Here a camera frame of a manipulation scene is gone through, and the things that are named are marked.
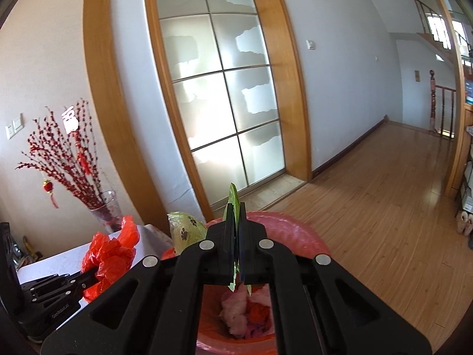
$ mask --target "white slipper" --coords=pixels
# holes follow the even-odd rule
[[[463,231],[463,236],[468,236],[473,231],[473,214],[468,215],[468,223]]]
[[[456,232],[463,233],[467,225],[468,225],[467,211],[458,212],[456,216]]]

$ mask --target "red lantern ornament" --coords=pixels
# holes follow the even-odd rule
[[[50,198],[51,198],[51,203],[53,203],[53,206],[54,206],[55,208],[59,208],[59,206],[58,206],[56,200],[55,200],[54,197],[53,197],[53,189],[54,189],[53,182],[52,182],[51,180],[48,180],[48,179],[44,180],[44,181],[43,181],[43,189],[44,189],[47,193],[49,193],[49,196],[50,196]]]

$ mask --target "baseboard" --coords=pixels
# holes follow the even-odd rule
[[[327,168],[334,165],[338,160],[344,157],[347,153],[349,153],[353,148],[355,148],[359,143],[361,143],[365,138],[367,138],[370,134],[372,134],[377,128],[379,128],[382,124],[389,122],[389,117],[386,115],[378,124],[374,127],[370,128],[364,134],[362,134],[359,138],[357,138],[353,143],[351,143],[347,148],[336,154],[327,162],[323,163],[319,168],[316,168],[312,171],[312,178],[314,179],[316,176],[320,175],[323,171]]]

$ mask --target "wooden door frame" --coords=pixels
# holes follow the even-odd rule
[[[307,102],[299,54],[284,0],[255,0],[268,49],[281,123],[284,159],[288,174],[308,181],[311,178],[311,147]],[[213,212],[200,179],[174,93],[156,0],[145,0],[148,27],[164,101],[177,146],[207,221]]]
[[[90,92],[112,161],[143,223],[169,234],[165,207],[128,115],[115,58],[110,0],[84,0],[82,25]]]
[[[458,41],[453,29],[452,16],[444,0],[435,0],[440,8],[440,14],[445,21],[446,30],[450,37],[455,62],[453,63],[453,71],[455,72],[456,85],[456,126],[455,138],[453,140],[453,154],[448,164],[446,180],[444,183],[444,193],[446,196],[454,197],[460,189],[464,165],[470,147],[470,136],[465,131],[466,111],[469,106],[465,102],[465,75],[463,71],[462,57],[460,55]]]

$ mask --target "green plastic bag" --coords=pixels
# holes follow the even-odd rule
[[[176,255],[180,255],[188,246],[204,240],[207,235],[204,225],[188,213],[172,212],[167,214],[167,218]]]

